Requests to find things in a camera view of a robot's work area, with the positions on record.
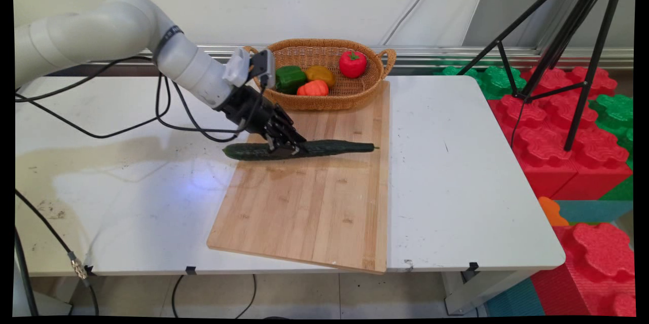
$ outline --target basket handle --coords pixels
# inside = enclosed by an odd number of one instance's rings
[[[257,53],[259,52],[257,49],[255,49],[255,48],[253,48],[253,47],[248,47],[248,46],[243,47],[243,49],[244,49],[246,52],[253,52],[253,54],[257,54]]]
[[[383,68],[383,74],[381,75],[382,79],[390,74],[390,70],[392,70],[394,63],[396,63],[396,51],[394,51],[394,49],[385,49],[384,51],[376,54],[381,62],[383,62],[383,60],[381,59],[383,58],[383,54],[387,54],[387,65],[385,66],[385,68]]]

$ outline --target tripod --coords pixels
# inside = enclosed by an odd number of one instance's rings
[[[510,80],[510,86],[512,87],[512,96],[516,98],[521,98],[523,100],[521,106],[521,114],[522,114],[522,107],[524,107],[526,103],[532,102],[533,100],[539,98],[556,95],[557,93],[562,93],[565,91],[575,90],[576,88],[581,88],[582,90],[579,95],[579,100],[577,101],[577,107],[575,109],[574,116],[572,117],[570,130],[568,131],[568,137],[563,147],[564,150],[570,151],[570,149],[572,149],[572,143],[574,142],[575,134],[577,133],[577,129],[579,127],[579,122],[582,118],[582,112],[584,111],[584,107],[586,107],[586,100],[588,98],[588,93],[591,91],[595,70],[597,69],[597,64],[600,61],[600,56],[602,55],[604,42],[606,40],[606,36],[608,35],[608,31],[610,29],[610,23],[612,22],[612,17],[615,14],[615,8],[617,7],[617,3],[619,0],[609,0],[608,2],[606,11],[604,13],[604,17],[602,19],[602,25],[597,35],[597,40],[595,42],[595,46],[593,49],[593,56],[591,56],[591,61],[589,63],[588,71],[586,72],[586,78],[584,79],[584,81],[563,88],[559,88],[558,90],[552,90],[549,92],[542,93],[540,95],[531,96],[536,86],[542,79],[545,70],[548,68],[554,69],[557,62],[559,61],[559,58],[561,58],[561,54],[563,54],[563,51],[565,51],[566,47],[568,46],[570,39],[577,31],[579,26],[582,24],[582,22],[586,19],[587,15],[589,14],[591,9],[594,7],[595,3],[597,2],[597,0],[577,1],[575,7],[566,18],[565,23],[563,23],[557,35],[554,37],[551,44],[549,45],[547,51],[545,51],[545,54],[543,54],[542,58],[538,62],[536,70],[534,70],[534,73],[529,78],[528,83],[521,91],[519,91],[517,90],[516,85],[514,83],[512,71],[510,70],[510,63],[507,60],[507,54],[505,54],[505,48],[502,45],[502,40],[505,39],[505,37],[509,35],[515,28],[517,28],[523,21],[525,21],[525,19],[527,19],[529,15],[531,15],[541,5],[543,5],[545,1],[547,0],[537,0],[536,2],[534,2],[533,5],[531,5],[531,7],[529,7],[525,12],[523,12],[521,16],[519,16],[519,18],[517,18],[512,24],[510,24],[510,26],[508,26],[500,35],[498,35],[496,39],[490,42],[490,44],[487,45],[485,49],[483,49],[477,56],[475,56],[475,58],[473,58],[473,60],[471,60],[466,66],[464,66],[464,68],[459,73],[457,73],[457,75],[463,75],[464,73],[466,73],[469,69],[471,69],[471,67],[476,65],[476,63],[478,63],[478,61],[480,61],[480,59],[482,59],[494,47],[498,47],[498,51],[500,52],[500,57],[505,67],[505,71],[507,72],[507,77]],[[513,143],[515,131],[516,130],[514,128],[514,131],[512,132],[512,143]]]

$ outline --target cucumber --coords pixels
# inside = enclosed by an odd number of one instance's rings
[[[343,153],[368,153],[378,148],[372,143],[354,143],[345,140],[313,140],[301,143],[300,149],[295,155],[279,156],[268,153],[268,144],[266,143],[237,143],[225,147],[223,153],[236,160],[282,160]]]

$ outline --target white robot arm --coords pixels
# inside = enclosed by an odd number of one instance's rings
[[[264,50],[252,59],[237,49],[227,65],[202,52],[150,0],[106,0],[96,10],[39,19],[14,29],[16,88],[56,70],[91,60],[114,60],[148,48],[160,72],[241,126],[258,97],[245,83],[260,77],[274,86],[274,57]],[[269,141],[269,152],[294,153],[299,135],[278,105],[262,98],[246,131]]]

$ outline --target wooden cutting board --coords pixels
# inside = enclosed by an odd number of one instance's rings
[[[383,273],[387,251],[389,83],[362,109],[292,111],[307,140],[373,143],[370,153],[239,162],[209,248]],[[248,143],[264,143],[251,135]]]

